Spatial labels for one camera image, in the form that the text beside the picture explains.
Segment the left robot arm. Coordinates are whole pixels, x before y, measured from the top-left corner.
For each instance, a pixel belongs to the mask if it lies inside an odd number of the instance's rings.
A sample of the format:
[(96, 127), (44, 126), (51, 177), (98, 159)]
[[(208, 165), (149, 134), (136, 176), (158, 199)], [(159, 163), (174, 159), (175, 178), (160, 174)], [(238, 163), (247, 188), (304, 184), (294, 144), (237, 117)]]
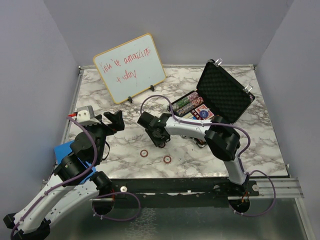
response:
[[(102, 117), (110, 120), (109, 124)], [(53, 170), (48, 182), (21, 211), (7, 214), (3, 221), (12, 240), (44, 240), (53, 223), (78, 204), (112, 193), (112, 181), (95, 167), (105, 160), (107, 137), (125, 129), (123, 112), (94, 115), (91, 106), (81, 107), (67, 119), (81, 129), (69, 152)]]

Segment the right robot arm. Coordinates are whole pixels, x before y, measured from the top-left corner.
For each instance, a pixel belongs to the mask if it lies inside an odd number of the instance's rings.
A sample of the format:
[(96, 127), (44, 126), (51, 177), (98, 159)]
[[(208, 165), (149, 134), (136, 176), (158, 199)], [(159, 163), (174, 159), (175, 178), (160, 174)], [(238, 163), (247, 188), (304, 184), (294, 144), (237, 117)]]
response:
[(228, 124), (223, 117), (196, 120), (163, 113), (160, 117), (144, 111), (137, 123), (145, 129), (156, 147), (169, 142), (171, 136), (199, 139), (208, 145), (212, 154), (224, 162), (230, 180), (230, 191), (240, 196), (248, 189), (247, 174), (240, 160), (239, 127)]

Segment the blue small blind button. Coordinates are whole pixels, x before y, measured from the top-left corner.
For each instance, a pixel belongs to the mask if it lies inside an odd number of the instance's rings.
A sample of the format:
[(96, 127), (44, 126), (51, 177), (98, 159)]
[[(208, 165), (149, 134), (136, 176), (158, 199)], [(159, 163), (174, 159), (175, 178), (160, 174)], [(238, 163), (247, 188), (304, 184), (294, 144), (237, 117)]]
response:
[(206, 119), (209, 116), (209, 113), (206, 110), (200, 111), (199, 115), (203, 118)]

